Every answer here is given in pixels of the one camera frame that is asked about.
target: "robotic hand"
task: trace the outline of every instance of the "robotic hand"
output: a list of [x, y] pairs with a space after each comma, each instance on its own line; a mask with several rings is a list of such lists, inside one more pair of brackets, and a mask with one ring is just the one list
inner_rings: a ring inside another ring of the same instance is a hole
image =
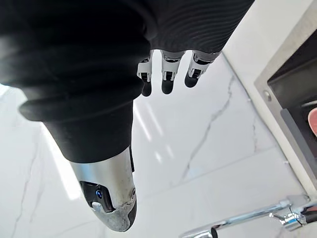
[[23, 90], [28, 101], [20, 112], [45, 124], [71, 162], [88, 205], [110, 229], [124, 232], [136, 216], [132, 108], [141, 93], [151, 94], [151, 50], [162, 52], [165, 94], [173, 89], [185, 50], [193, 50], [185, 78], [185, 84], [193, 87], [252, 3], [0, 4], [0, 83]]

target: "faucet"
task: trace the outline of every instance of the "faucet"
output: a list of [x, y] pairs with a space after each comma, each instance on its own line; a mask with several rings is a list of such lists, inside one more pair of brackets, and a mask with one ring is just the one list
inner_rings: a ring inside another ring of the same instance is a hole
[[293, 231], [317, 222], [317, 201], [312, 202], [307, 195], [287, 196], [277, 204], [193, 229], [179, 238], [218, 238], [218, 230], [265, 216], [279, 220], [285, 229]]

